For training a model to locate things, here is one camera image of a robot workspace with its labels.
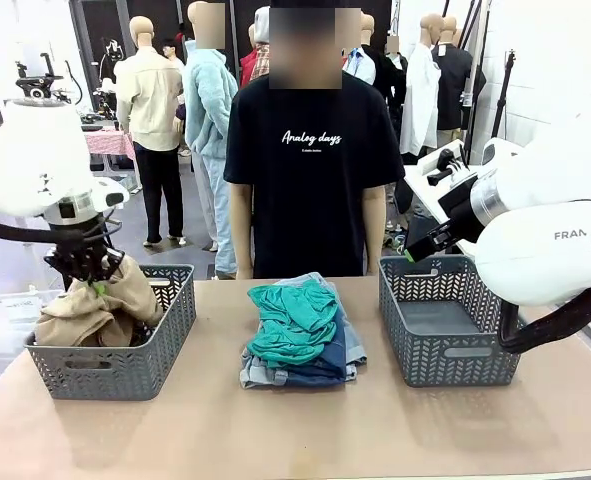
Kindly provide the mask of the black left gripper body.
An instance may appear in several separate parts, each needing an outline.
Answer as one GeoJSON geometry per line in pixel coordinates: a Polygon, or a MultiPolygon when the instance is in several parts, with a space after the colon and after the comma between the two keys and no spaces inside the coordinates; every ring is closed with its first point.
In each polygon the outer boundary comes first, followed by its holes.
{"type": "Polygon", "coordinates": [[[71,253],[89,253],[101,258],[106,254],[106,242],[104,219],[90,219],[78,224],[59,225],[53,224],[52,230],[56,233],[71,236],[72,240],[57,243],[52,248],[53,257],[67,256],[71,253]]]}

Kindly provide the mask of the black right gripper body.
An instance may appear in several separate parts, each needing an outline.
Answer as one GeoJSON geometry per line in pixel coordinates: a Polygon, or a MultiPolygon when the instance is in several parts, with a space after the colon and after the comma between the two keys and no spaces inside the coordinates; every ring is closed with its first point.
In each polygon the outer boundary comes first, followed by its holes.
{"type": "Polygon", "coordinates": [[[448,216],[447,232],[452,238],[477,238],[478,219],[470,203],[471,190],[477,175],[461,180],[439,199],[439,205],[448,216]]]}

